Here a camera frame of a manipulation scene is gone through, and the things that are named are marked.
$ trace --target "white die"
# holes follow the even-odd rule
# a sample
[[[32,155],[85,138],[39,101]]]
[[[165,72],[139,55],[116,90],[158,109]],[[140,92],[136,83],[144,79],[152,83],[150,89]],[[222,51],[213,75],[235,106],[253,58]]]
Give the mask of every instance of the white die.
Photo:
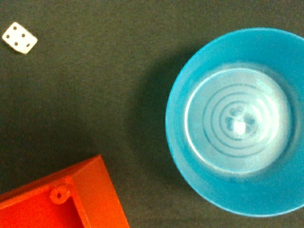
[[[13,49],[23,54],[28,53],[37,43],[37,38],[14,22],[3,34],[2,39]]]

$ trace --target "small white object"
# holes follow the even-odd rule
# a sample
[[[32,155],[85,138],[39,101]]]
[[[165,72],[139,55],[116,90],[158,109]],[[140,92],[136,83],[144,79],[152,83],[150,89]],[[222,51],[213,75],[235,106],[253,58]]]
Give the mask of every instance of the small white object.
[[[37,43],[37,38],[17,22],[14,22],[3,34],[2,39],[13,49],[27,54]]]

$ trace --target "table surface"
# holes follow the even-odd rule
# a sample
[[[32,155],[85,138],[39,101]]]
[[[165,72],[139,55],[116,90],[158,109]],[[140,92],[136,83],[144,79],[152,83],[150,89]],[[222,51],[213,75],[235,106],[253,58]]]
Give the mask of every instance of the table surface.
[[[304,227],[304,209],[247,218],[200,197],[178,172],[165,107],[189,58],[225,33],[304,36],[303,1],[2,1],[38,38],[0,42],[0,193],[101,154],[132,228]]]

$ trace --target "felt surface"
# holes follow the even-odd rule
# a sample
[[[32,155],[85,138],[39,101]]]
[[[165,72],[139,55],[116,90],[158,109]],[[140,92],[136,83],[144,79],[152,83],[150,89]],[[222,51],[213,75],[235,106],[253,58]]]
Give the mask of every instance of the felt surface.
[[[101,154],[132,228],[304,227],[304,209],[246,218],[200,197],[178,172],[164,117],[189,58],[234,30],[304,36],[303,1],[1,1],[38,43],[0,42],[0,193]]]

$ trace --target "orange box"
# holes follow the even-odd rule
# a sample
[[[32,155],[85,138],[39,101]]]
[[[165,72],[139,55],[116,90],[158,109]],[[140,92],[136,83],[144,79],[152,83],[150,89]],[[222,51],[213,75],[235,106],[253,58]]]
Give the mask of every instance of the orange box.
[[[129,228],[100,155],[0,195],[0,228]]]

